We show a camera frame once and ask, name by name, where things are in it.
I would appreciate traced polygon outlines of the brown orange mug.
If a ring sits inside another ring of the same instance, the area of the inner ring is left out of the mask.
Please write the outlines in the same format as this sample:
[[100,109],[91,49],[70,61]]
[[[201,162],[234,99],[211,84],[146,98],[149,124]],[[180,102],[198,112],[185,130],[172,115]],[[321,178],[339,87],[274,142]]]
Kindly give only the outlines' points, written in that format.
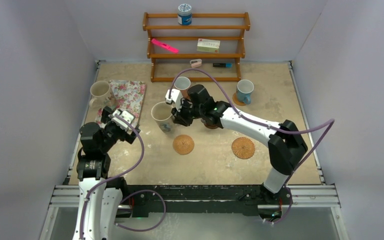
[[179,90],[185,99],[190,99],[188,89],[191,87],[191,81],[185,76],[179,76],[174,82],[174,88]]

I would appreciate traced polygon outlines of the blue mug white inside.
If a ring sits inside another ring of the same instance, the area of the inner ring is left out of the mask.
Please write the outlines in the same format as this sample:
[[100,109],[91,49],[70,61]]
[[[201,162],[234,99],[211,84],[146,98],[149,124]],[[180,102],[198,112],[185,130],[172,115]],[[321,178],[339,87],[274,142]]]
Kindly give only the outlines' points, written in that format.
[[236,98],[239,102],[250,105],[251,95],[255,89],[254,84],[248,79],[240,80],[236,85]]

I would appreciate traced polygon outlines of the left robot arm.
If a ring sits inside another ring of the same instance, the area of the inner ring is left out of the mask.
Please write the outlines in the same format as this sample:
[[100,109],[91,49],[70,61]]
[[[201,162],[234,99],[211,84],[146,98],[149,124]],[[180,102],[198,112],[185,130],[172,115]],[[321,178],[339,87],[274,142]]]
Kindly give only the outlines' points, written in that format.
[[109,150],[118,142],[132,144],[137,135],[129,132],[135,116],[127,110],[102,110],[104,126],[96,122],[84,124],[80,130],[82,147],[76,166],[79,204],[74,240],[109,240],[115,228],[118,206],[129,199],[123,177],[108,177],[111,158]]

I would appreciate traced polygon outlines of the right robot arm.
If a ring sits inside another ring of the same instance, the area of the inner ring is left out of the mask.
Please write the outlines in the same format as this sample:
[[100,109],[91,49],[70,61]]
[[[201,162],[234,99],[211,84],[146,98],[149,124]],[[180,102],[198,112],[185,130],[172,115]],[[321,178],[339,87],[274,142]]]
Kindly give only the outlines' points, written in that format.
[[231,103],[215,101],[202,84],[192,86],[184,98],[178,89],[168,90],[165,102],[172,105],[173,122],[185,127],[195,119],[220,129],[239,132],[268,148],[271,170],[262,184],[260,196],[268,204],[280,198],[281,188],[307,153],[303,137],[290,120],[283,123],[258,118],[239,111]]

